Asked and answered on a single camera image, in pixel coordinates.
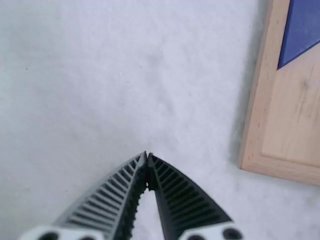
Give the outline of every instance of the blue object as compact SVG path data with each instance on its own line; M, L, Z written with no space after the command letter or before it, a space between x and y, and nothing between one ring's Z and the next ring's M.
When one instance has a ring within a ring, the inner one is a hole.
M320 42L320 0L291 0L278 69Z

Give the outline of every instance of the ribbed gripper pad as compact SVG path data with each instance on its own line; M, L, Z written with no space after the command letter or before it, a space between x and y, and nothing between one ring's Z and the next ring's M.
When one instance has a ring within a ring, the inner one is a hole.
M163 234L175 240L187 229L231 221L192 180L150 154L148 188L155 191Z
M140 194L146 189L146 153L131 158L76 201L56 224L102 231L105 239L128 240Z

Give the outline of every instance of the white table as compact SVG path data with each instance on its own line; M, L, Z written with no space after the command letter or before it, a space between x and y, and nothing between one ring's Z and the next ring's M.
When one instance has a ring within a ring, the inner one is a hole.
M319 187L237 168L266 5L2 0L0 239L51 223L143 150L248 239L319 239ZM163 239L152 192L133 234Z

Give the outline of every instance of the wooden frame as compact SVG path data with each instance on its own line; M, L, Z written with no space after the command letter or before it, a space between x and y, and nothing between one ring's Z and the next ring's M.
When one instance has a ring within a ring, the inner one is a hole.
M316 159L313 162L302 162L294 160L292 157L278 157L276 154L266 154L263 151L263 148L268 148L268 146L264 146L268 145L266 143L266 129L269 124L270 107L274 95L275 79L278 74L278 60L289 5L290 0L271 0L267 10L240 148L239 167L259 174L320 185L320 166L318 165L320 159L319 161ZM320 53L320 47L317 47L316 50L317 54ZM288 71L288 68L291 67L293 68L293 66L285 66L286 69L283 71Z

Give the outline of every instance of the wooden board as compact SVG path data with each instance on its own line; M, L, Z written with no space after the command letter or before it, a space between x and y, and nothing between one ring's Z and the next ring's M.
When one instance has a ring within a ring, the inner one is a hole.
M278 69L289 5L269 4L239 166L320 185L320 44Z

